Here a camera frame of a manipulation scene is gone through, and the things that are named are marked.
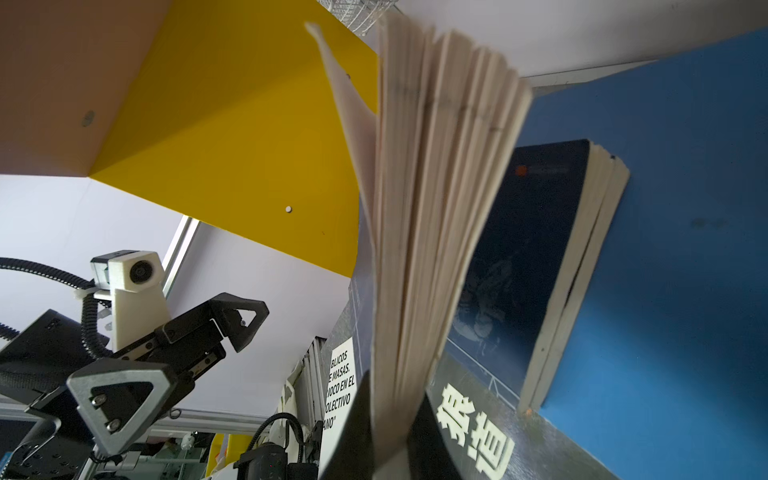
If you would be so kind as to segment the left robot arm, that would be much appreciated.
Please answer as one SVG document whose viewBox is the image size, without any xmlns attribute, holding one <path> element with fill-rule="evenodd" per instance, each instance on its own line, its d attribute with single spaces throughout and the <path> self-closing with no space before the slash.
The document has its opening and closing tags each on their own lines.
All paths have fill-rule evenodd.
<svg viewBox="0 0 768 480">
<path fill-rule="evenodd" d="M 269 314 L 261 300 L 220 293 L 172 315 L 152 251 L 90 265 L 85 278 L 1 261 L 1 395 L 33 421 L 1 441 L 5 479 L 73 479 L 87 464 L 119 462 Z"/>
</svg>

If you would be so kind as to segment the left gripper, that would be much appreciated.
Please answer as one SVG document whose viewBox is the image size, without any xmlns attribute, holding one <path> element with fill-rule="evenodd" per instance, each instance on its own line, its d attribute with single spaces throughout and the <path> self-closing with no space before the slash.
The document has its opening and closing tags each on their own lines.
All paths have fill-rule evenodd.
<svg viewBox="0 0 768 480">
<path fill-rule="evenodd" d="M 46 312 L 1 350 L 2 395 L 36 419 L 2 478 L 72 479 L 91 456 L 126 453 L 225 358 L 224 337 L 242 352 L 269 314 L 264 301 L 220 293 L 94 359 L 76 343 L 75 321 Z"/>
</svg>

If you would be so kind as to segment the black wolf cover book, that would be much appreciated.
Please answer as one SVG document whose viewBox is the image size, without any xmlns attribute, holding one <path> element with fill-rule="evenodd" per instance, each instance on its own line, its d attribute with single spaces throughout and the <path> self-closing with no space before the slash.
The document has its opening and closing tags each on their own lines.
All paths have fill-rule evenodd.
<svg viewBox="0 0 768 480">
<path fill-rule="evenodd" d="M 345 422 L 322 434 L 322 479 L 611 479 L 613 473 L 551 423 L 519 414 L 451 354 L 428 384 L 404 448 L 374 460 L 367 320 L 348 303 L 328 350 L 352 339 L 357 392 Z"/>
</svg>

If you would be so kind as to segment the blue book Sunzi label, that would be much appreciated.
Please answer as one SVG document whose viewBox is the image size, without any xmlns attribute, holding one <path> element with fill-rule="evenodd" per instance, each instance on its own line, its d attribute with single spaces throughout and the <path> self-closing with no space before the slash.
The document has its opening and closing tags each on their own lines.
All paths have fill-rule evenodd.
<svg viewBox="0 0 768 480">
<path fill-rule="evenodd" d="M 467 271 L 449 339 L 460 361 L 516 408 L 530 362 L 548 355 L 542 335 L 560 320 L 606 194 L 628 171 L 598 144 L 571 140 L 518 147 Z"/>
</svg>

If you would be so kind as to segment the blue book Yijing label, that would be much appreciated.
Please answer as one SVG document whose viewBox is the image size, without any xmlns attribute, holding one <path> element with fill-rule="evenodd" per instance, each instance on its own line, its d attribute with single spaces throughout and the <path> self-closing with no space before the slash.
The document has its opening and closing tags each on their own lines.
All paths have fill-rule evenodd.
<svg viewBox="0 0 768 480">
<path fill-rule="evenodd" d="M 427 387 L 532 92 L 500 52 L 388 14 L 370 109 L 319 25 L 306 30 L 352 160 L 372 273 L 370 366 L 321 477 L 447 476 L 438 430 L 420 424 Z"/>
</svg>

